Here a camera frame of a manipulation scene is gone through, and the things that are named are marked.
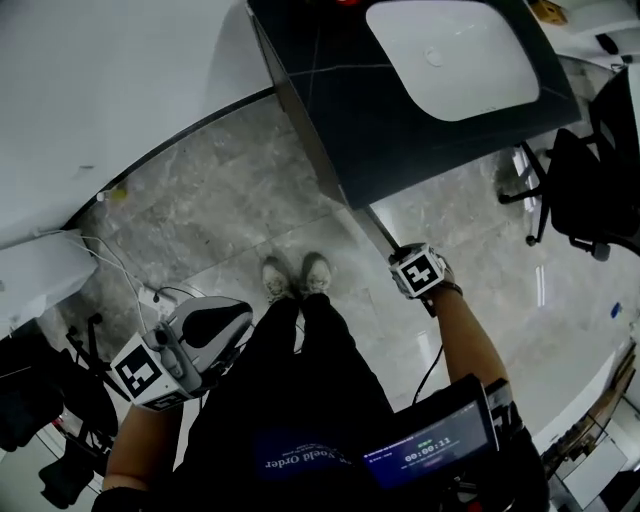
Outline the black padded gaming chair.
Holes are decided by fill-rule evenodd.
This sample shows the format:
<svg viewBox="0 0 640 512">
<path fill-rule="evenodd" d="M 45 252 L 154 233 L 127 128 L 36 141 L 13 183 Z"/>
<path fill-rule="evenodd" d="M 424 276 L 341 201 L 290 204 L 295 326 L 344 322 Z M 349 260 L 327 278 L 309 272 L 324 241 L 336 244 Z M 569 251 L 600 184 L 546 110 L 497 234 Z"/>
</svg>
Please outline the black padded gaming chair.
<svg viewBox="0 0 640 512">
<path fill-rule="evenodd" d="M 88 345 L 66 333 L 70 348 L 53 348 L 35 322 L 15 336 L 0 340 L 0 450 L 14 452 L 52 426 L 64 439 L 63 453 L 40 469 L 41 495 L 54 507 L 74 505 L 93 478 L 105 474 L 118 431 L 109 395 L 126 394 L 99 357 L 95 327 L 103 318 L 87 320 Z"/>
</svg>

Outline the person's black trousers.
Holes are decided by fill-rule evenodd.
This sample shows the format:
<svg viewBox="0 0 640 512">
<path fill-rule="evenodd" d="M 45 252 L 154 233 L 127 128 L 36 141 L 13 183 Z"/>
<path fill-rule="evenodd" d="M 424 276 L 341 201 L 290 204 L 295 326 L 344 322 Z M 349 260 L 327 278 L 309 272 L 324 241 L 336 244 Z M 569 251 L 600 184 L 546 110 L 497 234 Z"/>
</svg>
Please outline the person's black trousers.
<svg viewBox="0 0 640 512">
<path fill-rule="evenodd" d="M 358 425 L 393 410 L 325 294 L 271 304 L 194 425 Z"/>
</svg>

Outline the person's shoe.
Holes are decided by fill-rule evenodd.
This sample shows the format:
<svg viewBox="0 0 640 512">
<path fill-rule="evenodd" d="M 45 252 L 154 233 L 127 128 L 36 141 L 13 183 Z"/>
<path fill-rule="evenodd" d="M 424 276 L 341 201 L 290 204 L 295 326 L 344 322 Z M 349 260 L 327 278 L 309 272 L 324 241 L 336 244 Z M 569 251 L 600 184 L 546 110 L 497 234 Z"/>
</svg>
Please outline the person's shoe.
<svg viewBox="0 0 640 512">
<path fill-rule="evenodd" d="M 304 299 L 312 295 L 326 295 L 332 280 L 328 260 L 321 254 L 312 252 L 305 256 L 301 271 L 301 295 Z"/>
<path fill-rule="evenodd" d="M 283 299 L 295 298 L 289 272 L 277 257 L 269 256 L 263 261 L 261 275 L 270 304 Z"/>
</svg>

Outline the white table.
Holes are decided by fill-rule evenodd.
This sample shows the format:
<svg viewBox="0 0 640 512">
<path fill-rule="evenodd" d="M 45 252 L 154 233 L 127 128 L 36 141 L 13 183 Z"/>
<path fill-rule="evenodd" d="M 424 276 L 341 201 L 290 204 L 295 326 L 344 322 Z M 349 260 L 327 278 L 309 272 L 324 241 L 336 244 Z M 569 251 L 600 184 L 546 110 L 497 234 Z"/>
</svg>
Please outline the white table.
<svg viewBox="0 0 640 512">
<path fill-rule="evenodd" d="M 607 388 L 617 353 L 612 352 L 593 378 L 543 429 L 532 436 L 540 454 L 557 442 L 595 404 Z"/>
</svg>

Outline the white sink basin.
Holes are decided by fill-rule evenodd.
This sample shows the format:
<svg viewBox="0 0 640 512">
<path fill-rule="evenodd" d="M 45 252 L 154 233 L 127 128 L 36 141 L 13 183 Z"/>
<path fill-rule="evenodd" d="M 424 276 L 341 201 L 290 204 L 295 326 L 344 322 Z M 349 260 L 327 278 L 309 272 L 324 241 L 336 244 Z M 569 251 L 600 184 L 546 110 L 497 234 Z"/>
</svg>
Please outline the white sink basin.
<svg viewBox="0 0 640 512">
<path fill-rule="evenodd" d="M 477 0 L 398 0 L 366 22 L 414 103 L 446 122 L 526 105 L 540 85 L 506 18 Z"/>
</svg>

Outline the person's left forearm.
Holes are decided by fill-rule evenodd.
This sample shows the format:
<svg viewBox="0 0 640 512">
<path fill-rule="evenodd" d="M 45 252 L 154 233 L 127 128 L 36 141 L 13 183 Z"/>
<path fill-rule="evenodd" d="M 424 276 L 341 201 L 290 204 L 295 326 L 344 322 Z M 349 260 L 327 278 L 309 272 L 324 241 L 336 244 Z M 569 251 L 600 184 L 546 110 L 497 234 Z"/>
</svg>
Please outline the person's left forearm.
<svg viewBox="0 0 640 512">
<path fill-rule="evenodd" d="M 149 491 L 170 475 L 182 418 L 182 405 L 164 411 L 131 406 L 115 438 L 103 490 L 125 487 Z"/>
</svg>

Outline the small yellow cardboard box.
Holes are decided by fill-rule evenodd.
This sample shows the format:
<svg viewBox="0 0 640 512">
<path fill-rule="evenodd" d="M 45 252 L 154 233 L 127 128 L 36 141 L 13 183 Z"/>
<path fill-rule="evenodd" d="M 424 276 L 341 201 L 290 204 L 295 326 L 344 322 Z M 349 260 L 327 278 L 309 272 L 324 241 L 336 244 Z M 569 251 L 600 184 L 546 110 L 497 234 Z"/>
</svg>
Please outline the small yellow cardboard box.
<svg viewBox="0 0 640 512">
<path fill-rule="evenodd" d="M 540 22 L 555 26 L 568 23 L 562 8 L 551 0 L 527 0 L 527 3 Z"/>
</svg>

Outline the person's black printed shirt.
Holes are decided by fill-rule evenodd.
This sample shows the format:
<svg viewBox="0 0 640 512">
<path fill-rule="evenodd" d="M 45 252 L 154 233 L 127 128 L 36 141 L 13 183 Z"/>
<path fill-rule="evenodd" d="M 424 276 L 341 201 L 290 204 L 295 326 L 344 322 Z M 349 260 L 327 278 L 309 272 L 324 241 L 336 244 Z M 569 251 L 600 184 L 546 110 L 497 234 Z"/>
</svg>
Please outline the person's black printed shirt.
<svg viewBox="0 0 640 512">
<path fill-rule="evenodd" d="M 464 473 L 488 473 L 514 498 L 505 512 L 548 512 L 542 462 L 503 380 L 485 389 L 499 452 Z M 431 510 L 444 483 L 385 491 L 361 460 L 394 415 L 358 425 L 193 425 L 182 463 L 149 491 L 103 491 L 91 512 L 392 512 Z"/>
</svg>

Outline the dark-topped wooden sink cabinet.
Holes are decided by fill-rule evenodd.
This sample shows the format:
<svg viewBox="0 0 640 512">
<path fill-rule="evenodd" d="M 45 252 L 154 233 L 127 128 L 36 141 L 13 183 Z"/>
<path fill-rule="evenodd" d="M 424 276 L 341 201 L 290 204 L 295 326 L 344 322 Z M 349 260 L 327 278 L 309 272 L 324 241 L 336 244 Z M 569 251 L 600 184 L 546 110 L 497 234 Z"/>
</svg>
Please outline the dark-topped wooden sink cabinet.
<svg viewBox="0 0 640 512">
<path fill-rule="evenodd" d="M 410 98 L 369 29 L 376 0 L 247 0 L 283 110 L 322 191 L 362 208 L 579 119 L 562 66 L 525 0 L 480 0 L 501 14 L 529 58 L 538 99 L 446 122 Z"/>
</svg>

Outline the black monitor mount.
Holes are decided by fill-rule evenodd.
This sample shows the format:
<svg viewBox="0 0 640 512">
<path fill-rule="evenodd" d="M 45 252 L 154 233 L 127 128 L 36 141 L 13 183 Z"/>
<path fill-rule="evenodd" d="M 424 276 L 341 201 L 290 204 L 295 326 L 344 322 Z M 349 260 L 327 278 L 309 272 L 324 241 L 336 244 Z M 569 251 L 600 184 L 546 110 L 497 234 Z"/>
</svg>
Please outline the black monitor mount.
<svg viewBox="0 0 640 512">
<path fill-rule="evenodd" d="M 447 482 L 430 512 L 505 512 L 514 498 L 488 473 L 464 473 Z"/>
</svg>

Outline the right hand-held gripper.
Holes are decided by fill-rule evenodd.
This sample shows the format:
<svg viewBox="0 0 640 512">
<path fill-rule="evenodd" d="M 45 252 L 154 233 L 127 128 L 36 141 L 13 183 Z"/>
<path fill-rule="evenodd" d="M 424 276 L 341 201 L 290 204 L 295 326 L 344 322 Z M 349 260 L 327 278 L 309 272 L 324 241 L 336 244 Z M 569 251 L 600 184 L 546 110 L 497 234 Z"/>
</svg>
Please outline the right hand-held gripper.
<svg viewBox="0 0 640 512">
<path fill-rule="evenodd" d="M 393 280 L 408 299 L 427 299 L 434 290 L 454 288 L 448 263 L 428 243 L 401 246 L 389 263 Z"/>
</svg>

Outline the white water dispenser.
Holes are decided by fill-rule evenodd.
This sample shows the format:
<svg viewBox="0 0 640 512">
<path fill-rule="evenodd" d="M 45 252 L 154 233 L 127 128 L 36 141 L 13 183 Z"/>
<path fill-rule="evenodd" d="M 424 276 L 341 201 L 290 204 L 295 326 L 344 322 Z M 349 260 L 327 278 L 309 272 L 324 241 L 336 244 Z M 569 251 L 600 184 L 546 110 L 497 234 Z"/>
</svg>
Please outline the white water dispenser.
<svg viewBox="0 0 640 512">
<path fill-rule="evenodd" d="M 0 250 L 0 339 L 79 291 L 97 267 L 75 231 Z"/>
</svg>

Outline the person's right shoe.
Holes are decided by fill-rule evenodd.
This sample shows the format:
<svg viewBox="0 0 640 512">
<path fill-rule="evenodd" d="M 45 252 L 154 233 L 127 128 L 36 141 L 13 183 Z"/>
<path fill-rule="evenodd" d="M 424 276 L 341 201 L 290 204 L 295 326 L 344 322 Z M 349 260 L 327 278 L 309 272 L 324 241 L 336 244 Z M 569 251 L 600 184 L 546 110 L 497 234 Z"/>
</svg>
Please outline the person's right shoe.
<svg viewBox="0 0 640 512">
<path fill-rule="evenodd" d="M 304 299 L 312 295 L 326 295 L 332 280 L 328 260 L 321 254 L 312 252 L 305 256 L 301 271 L 301 295 Z"/>
</svg>

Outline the black mesh office chair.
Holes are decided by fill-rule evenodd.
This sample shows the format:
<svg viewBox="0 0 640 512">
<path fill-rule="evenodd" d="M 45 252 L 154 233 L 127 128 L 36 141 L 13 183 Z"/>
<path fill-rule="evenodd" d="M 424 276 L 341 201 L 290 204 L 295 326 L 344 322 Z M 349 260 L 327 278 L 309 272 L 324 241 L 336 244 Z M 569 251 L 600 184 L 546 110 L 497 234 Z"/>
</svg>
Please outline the black mesh office chair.
<svg viewBox="0 0 640 512">
<path fill-rule="evenodd" d="M 544 169 L 530 146 L 523 150 L 538 185 L 501 204 L 538 197 L 538 231 L 526 243 L 542 241 L 547 223 L 569 243 L 604 262 L 613 245 L 640 257 L 640 64 L 617 72 L 590 102 L 592 133 L 579 137 L 561 128 Z"/>
</svg>

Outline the person's left shoe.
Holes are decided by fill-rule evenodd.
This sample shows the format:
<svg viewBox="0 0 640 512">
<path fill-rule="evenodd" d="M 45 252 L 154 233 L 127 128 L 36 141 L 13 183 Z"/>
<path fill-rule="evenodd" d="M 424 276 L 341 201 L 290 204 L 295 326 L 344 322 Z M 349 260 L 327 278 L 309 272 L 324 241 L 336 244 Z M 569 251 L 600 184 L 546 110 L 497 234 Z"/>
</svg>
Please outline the person's left shoe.
<svg viewBox="0 0 640 512">
<path fill-rule="evenodd" d="M 277 257 L 269 256 L 263 261 L 261 275 L 270 304 L 283 299 L 295 298 L 289 272 Z"/>
</svg>

